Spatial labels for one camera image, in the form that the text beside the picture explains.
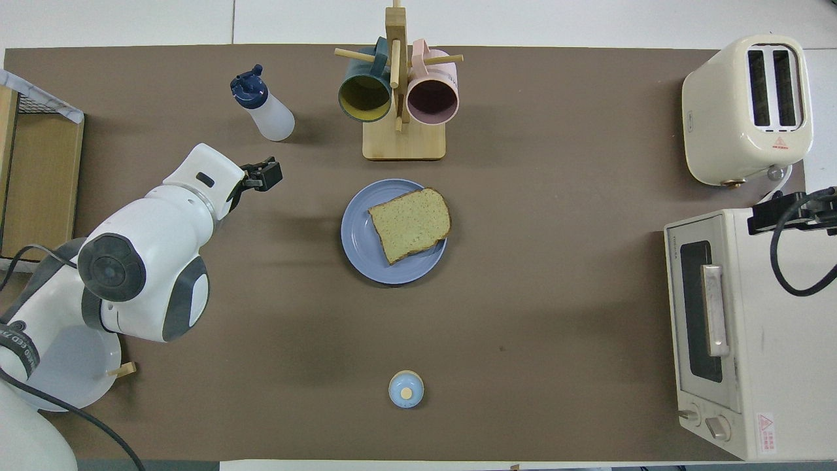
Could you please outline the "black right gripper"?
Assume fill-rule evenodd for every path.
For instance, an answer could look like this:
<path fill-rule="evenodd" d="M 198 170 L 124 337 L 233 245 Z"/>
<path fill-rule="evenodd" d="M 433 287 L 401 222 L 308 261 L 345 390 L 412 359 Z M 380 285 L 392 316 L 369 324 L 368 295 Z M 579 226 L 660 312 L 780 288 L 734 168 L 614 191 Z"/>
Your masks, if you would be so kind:
<path fill-rule="evenodd" d="M 822 190 L 818 196 L 811 196 L 811 214 L 818 227 L 837 230 L 837 188 L 828 190 L 828 194 Z M 807 226 L 812 220 L 807 197 L 807 193 L 788 193 L 754 205 L 753 216 L 747 219 L 750 235 L 774 232 L 787 211 L 791 213 L 782 230 Z"/>

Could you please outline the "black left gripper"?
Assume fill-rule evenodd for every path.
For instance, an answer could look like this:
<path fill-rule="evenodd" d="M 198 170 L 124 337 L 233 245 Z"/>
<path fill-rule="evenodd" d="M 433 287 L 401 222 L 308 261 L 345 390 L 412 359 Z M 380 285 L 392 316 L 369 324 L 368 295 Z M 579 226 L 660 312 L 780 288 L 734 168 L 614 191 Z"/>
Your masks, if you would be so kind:
<path fill-rule="evenodd" d="M 274 157 L 257 164 L 241 165 L 239 169 L 243 171 L 243 176 L 228 196 L 230 205 L 238 205 L 241 194 L 246 190 L 260 187 L 261 192 L 267 192 L 283 179 L 281 165 Z"/>

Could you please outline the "squeeze bottle with navy cap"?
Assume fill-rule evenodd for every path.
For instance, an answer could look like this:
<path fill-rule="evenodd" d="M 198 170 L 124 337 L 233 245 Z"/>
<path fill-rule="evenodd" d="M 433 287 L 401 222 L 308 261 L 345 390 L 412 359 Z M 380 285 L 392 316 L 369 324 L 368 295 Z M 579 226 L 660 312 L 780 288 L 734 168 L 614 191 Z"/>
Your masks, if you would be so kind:
<path fill-rule="evenodd" d="M 295 130 L 295 116 L 279 101 L 261 78 L 263 66 L 257 63 L 230 81 L 235 101 L 247 111 L 263 137 L 281 142 Z"/>

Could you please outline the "bread slice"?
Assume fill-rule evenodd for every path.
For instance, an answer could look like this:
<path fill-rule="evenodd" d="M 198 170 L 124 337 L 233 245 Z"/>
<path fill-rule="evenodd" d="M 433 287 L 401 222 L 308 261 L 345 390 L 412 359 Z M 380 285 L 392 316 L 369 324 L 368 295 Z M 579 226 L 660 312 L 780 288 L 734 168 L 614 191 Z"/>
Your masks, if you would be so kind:
<path fill-rule="evenodd" d="M 451 210 L 434 188 L 407 192 L 367 212 L 389 265 L 432 248 L 452 229 Z"/>

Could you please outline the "periwinkle blue plate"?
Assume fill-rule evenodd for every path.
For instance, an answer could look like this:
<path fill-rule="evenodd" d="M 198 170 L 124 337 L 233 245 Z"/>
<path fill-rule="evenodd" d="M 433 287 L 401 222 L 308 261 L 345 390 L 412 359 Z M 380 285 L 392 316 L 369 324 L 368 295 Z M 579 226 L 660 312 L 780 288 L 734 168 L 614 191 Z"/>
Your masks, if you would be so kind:
<path fill-rule="evenodd" d="M 447 239 L 390 265 L 368 213 L 375 205 L 423 188 L 407 179 L 383 179 L 365 186 L 352 197 L 343 214 L 340 236 L 344 253 L 356 271 L 378 283 L 403 285 L 424 277 L 436 267 L 445 253 Z"/>

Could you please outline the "pale grey plate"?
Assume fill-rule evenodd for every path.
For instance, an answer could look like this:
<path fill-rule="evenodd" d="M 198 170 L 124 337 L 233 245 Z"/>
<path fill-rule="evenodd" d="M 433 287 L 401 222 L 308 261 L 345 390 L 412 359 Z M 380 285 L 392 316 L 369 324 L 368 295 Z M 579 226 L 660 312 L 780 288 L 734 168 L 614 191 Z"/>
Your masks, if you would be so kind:
<path fill-rule="evenodd" d="M 118 334 L 75 326 L 56 336 L 26 383 L 76 408 L 86 408 L 108 393 L 121 366 Z"/>

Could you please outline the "cream toaster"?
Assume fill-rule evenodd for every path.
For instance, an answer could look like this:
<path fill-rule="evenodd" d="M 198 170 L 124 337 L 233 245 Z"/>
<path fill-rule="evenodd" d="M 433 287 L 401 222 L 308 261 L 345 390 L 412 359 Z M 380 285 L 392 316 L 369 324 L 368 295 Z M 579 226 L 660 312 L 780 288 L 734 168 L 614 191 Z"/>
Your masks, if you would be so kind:
<path fill-rule="evenodd" d="M 750 35 L 685 77 L 683 140 L 694 179 L 734 187 L 797 164 L 813 145 L 804 48 L 785 35 Z"/>

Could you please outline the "dark teal mug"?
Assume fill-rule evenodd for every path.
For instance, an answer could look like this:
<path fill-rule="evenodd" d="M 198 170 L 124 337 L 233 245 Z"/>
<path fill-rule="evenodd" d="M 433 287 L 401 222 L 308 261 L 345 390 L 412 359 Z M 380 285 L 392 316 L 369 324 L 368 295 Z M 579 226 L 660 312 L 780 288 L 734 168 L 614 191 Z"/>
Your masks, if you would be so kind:
<path fill-rule="evenodd" d="M 359 50 L 373 56 L 373 61 L 348 60 L 337 99 L 341 110 L 359 122 L 380 120 L 389 112 L 392 101 L 388 39 L 379 37 L 374 46 Z"/>

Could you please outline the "white toaster oven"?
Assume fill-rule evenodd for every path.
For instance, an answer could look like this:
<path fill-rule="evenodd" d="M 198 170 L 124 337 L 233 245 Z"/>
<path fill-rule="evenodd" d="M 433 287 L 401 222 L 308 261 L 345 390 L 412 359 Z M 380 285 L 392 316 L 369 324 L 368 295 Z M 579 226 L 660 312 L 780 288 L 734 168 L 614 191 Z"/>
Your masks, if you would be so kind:
<path fill-rule="evenodd" d="M 750 217 L 664 227 L 679 426 L 745 461 L 837 461 L 837 280 L 788 293 Z"/>

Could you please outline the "wooden mug tree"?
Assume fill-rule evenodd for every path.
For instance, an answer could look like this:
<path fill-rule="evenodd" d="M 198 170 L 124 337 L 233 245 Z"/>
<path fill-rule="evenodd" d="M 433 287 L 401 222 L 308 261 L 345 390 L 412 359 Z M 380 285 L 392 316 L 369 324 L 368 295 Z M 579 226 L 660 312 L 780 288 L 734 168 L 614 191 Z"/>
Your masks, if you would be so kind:
<path fill-rule="evenodd" d="M 409 115 L 406 93 L 409 86 L 413 42 L 409 42 L 407 38 L 406 9 L 401 5 L 401 0 L 391 0 L 391 2 L 391 6 L 386 8 L 385 12 L 386 35 L 383 36 L 389 45 L 391 107 L 382 119 L 361 122 L 362 154 L 364 158 L 374 161 L 439 160 L 446 153 L 446 123 L 422 124 Z M 359 51 L 336 48 L 334 54 L 348 60 L 373 61 L 373 56 Z M 456 63 L 457 65 L 464 60 L 461 54 L 448 55 L 448 58 L 431 59 L 430 63 Z"/>

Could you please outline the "pink mug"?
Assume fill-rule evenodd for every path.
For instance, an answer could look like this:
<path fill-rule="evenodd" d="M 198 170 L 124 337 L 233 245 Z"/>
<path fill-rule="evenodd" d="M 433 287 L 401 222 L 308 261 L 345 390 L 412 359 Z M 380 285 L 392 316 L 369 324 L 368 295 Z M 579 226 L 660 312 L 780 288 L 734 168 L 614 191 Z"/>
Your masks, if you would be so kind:
<path fill-rule="evenodd" d="M 430 63 L 431 59 L 448 57 L 445 51 L 432 50 L 425 39 L 413 42 L 406 105 L 409 115 L 422 124 L 442 125 L 458 112 L 456 63 Z"/>

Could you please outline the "small blue round lid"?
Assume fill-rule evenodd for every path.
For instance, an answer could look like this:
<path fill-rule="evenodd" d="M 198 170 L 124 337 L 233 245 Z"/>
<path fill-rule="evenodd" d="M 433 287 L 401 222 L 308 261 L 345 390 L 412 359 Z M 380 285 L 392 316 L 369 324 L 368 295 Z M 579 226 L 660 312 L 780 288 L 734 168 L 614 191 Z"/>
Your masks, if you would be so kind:
<path fill-rule="evenodd" d="M 425 386 L 420 375 L 412 370 L 395 373 L 388 384 L 388 396 L 401 409 L 415 408 L 424 399 Z"/>

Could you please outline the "brown table mat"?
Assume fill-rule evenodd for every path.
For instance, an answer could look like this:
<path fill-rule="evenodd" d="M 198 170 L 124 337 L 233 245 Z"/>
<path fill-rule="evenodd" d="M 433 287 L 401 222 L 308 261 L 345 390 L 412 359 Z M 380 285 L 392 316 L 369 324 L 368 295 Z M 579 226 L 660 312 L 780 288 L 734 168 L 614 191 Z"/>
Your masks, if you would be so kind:
<path fill-rule="evenodd" d="M 284 179 L 204 245 L 206 312 L 92 414 L 143 459 L 726 461 L 679 426 L 662 229 L 771 187 L 691 177 L 681 85 L 712 50 L 449 47 L 462 104 L 436 162 L 370 162 L 337 104 L 332 45 L 9 50 L 4 68 L 86 113 L 75 235 L 198 143 Z M 295 116 L 262 136 L 230 81 L 259 63 Z M 362 188 L 407 179 L 452 229 L 424 277 L 385 285 L 341 244 Z M 388 384 L 420 375 L 401 409 Z"/>

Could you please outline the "patterned white cloth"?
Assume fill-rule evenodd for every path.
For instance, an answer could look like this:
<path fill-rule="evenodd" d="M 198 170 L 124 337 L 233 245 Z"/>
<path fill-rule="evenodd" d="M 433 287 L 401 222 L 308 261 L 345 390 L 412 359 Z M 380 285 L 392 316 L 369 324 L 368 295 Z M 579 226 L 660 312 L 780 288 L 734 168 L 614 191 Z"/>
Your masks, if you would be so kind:
<path fill-rule="evenodd" d="M 0 69 L 0 85 L 18 93 L 16 108 L 20 114 L 61 115 L 75 124 L 86 119 L 74 105 L 5 69 Z"/>

